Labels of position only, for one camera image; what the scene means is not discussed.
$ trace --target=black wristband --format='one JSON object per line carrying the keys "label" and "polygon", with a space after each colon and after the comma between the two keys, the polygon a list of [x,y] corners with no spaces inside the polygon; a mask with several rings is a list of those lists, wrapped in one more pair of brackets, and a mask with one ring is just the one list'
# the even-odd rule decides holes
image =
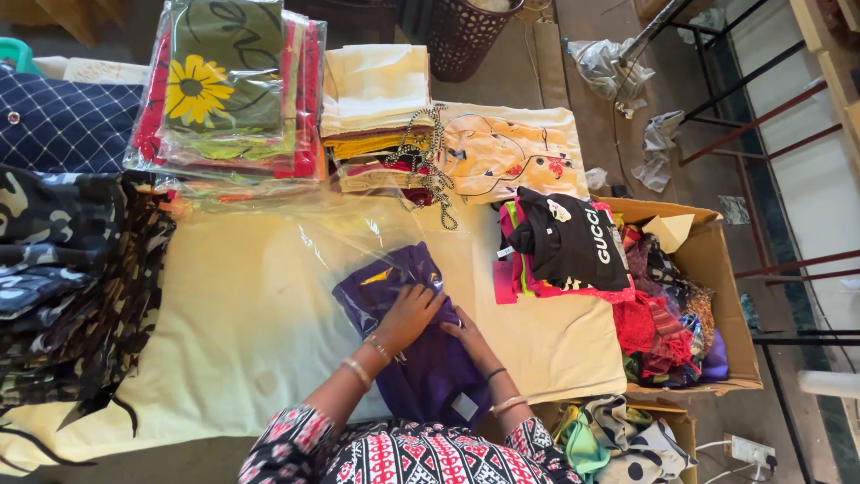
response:
{"label": "black wristband", "polygon": [[494,376],[496,376],[496,375],[500,374],[502,371],[507,371],[507,368],[505,368],[505,367],[501,367],[501,368],[499,368],[499,369],[497,369],[497,370],[494,370],[494,371],[493,371],[493,373],[490,373],[489,375],[487,375],[487,381],[489,382],[489,379],[490,379],[490,378],[492,378],[492,377],[494,377]]}

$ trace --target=hand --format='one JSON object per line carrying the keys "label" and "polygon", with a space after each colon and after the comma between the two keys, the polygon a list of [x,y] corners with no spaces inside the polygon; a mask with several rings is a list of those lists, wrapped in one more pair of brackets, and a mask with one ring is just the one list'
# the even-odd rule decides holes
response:
{"label": "hand", "polygon": [[490,349],[489,344],[487,344],[487,340],[478,331],[475,321],[460,306],[455,306],[454,312],[457,313],[460,322],[463,323],[463,327],[443,322],[442,329],[459,339],[460,343],[463,343],[466,352],[469,353],[472,361],[475,362],[475,366],[477,366],[484,377],[501,368],[499,358],[496,357],[493,350]]}
{"label": "hand", "polygon": [[443,302],[444,291],[433,297],[433,291],[420,284],[403,286],[394,306],[373,334],[389,355],[394,356],[421,335]]}

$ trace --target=navy blue quilted fabric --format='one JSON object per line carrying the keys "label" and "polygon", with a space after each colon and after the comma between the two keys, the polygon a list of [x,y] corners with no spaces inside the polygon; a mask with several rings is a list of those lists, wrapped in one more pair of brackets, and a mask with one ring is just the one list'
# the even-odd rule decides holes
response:
{"label": "navy blue quilted fabric", "polygon": [[122,171],[143,90],[0,69],[0,163],[49,173]]}

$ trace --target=olive green fabric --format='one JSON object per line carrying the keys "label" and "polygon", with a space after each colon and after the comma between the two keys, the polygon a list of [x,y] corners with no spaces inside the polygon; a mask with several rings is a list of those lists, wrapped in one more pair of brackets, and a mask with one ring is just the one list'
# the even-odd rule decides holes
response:
{"label": "olive green fabric", "polygon": [[174,0],[164,125],[203,135],[281,136],[280,0]]}

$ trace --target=power outlet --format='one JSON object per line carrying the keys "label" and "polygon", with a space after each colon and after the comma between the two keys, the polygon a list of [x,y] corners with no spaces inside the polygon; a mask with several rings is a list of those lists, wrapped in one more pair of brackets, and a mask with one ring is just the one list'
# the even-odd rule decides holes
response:
{"label": "power outlet", "polygon": [[758,444],[752,440],[746,440],[745,438],[740,438],[736,435],[726,434],[724,440],[731,441],[731,444],[727,444],[728,448],[726,449],[726,453],[739,461],[749,462],[751,464],[768,468],[769,464],[767,463],[767,456],[777,456],[776,451],[772,447]]}

